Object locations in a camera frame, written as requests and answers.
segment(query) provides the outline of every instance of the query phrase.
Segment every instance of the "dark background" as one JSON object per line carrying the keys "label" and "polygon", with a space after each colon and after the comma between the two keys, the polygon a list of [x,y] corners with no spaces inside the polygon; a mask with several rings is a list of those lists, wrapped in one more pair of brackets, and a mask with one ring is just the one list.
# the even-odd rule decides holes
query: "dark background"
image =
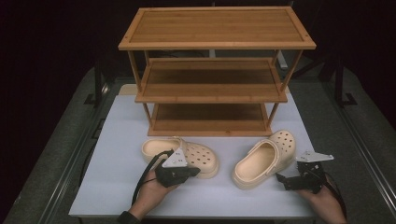
{"label": "dark background", "polygon": [[[283,5],[287,1],[216,1],[216,6]],[[210,6],[209,0],[0,0],[0,221],[32,171],[78,83],[96,62],[130,73],[117,45],[139,7]],[[296,0],[294,9],[318,47],[315,60],[339,54],[396,127],[396,2]]]}

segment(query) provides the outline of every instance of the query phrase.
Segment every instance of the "wooden shelf board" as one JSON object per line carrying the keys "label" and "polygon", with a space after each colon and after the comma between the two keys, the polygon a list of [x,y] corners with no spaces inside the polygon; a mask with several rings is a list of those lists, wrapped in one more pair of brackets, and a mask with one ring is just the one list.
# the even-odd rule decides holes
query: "wooden shelf board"
{"label": "wooden shelf board", "polygon": [[148,135],[268,136],[264,104],[156,104]]}
{"label": "wooden shelf board", "polygon": [[121,50],[314,49],[291,7],[139,8]]}
{"label": "wooden shelf board", "polygon": [[286,103],[271,58],[150,59],[137,103]]}

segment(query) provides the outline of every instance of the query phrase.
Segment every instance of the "shelf leg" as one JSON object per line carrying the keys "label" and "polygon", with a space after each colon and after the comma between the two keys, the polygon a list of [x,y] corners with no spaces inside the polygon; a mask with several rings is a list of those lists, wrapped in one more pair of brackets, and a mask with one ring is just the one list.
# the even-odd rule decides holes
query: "shelf leg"
{"label": "shelf leg", "polygon": [[293,64],[291,65],[288,74],[283,79],[283,83],[282,86],[280,87],[280,91],[284,91],[288,87],[290,78],[293,75],[294,69],[296,68],[297,63],[300,61],[302,54],[303,54],[303,50],[300,49],[299,51],[297,51],[296,56],[294,56]]}
{"label": "shelf leg", "polygon": [[132,72],[134,73],[134,81],[136,82],[136,87],[138,91],[142,91],[140,84],[139,71],[137,70],[136,60],[134,59],[134,52],[128,50],[129,62],[132,66]]}
{"label": "shelf leg", "polygon": [[152,127],[151,115],[149,113],[148,104],[143,104],[143,108],[145,108],[146,116],[148,117],[148,124],[150,127]]}
{"label": "shelf leg", "polygon": [[271,110],[270,117],[268,118],[268,127],[271,127],[271,123],[274,119],[275,112],[277,111],[277,107],[279,106],[279,103],[274,104],[273,109]]}
{"label": "shelf leg", "polygon": [[146,66],[149,66],[149,51],[145,50]]}

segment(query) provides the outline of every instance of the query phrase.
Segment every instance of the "black stand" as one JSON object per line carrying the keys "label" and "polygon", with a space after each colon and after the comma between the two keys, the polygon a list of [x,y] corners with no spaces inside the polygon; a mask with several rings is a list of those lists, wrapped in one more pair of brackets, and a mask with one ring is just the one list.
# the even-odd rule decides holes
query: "black stand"
{"label": "black stand", "polygon": [[85,99],[84,105],[93,105],[93,108],[97,108],[102,101],[102,70],[99,68],[99,63],[95,64],[95,94],[89,94]]}
{"label": "black stand", "polygon": [[335,74],[335,90],[334,90],[334,98],[337,104],[340,107],[344,107],[344,105],[356,105],[356,101],[353,98],[352,94],[347,93],[346,98],[347,101],[343,101],[343,79],[344,79],[344,66],[341,61],[340,51],[341,51],[341,43],[337,43],[332,51],[317,58],[312,63],[306,65],[302,69],[297,72],[294,72],[291,78],[297,78],[308,72],[309,70],[317,67],[318,65],[323,64],[322,69],[318,74],[318,79],[322,82],[329,82],[332,79],[332,75]]}

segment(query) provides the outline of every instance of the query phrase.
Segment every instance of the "clog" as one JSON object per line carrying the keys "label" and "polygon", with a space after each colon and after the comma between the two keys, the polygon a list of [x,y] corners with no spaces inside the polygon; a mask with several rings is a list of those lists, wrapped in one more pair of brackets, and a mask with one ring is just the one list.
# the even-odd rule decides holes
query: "clog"
{"label": "clog", "polygon": [[[172,137],[165,139],[149,139],[142,146],[143,158],[149,163],[155,155],[166,150],[177,150],[182,148],[189,167],[197,167],[201,172],[196,176],[198,178],[212,178],[219,170],[219,160],[215,152],[201,144],[185,142],[180,137]],[[161,159],[167,159],[166,155],[162,155],[155,165]]]}
{"label": "clog", "polygon": [[233,182],[240,189],[254,189],[269,176],[286,169],[295,158],[293,135],[280,130],[258,142],[235,165]]}

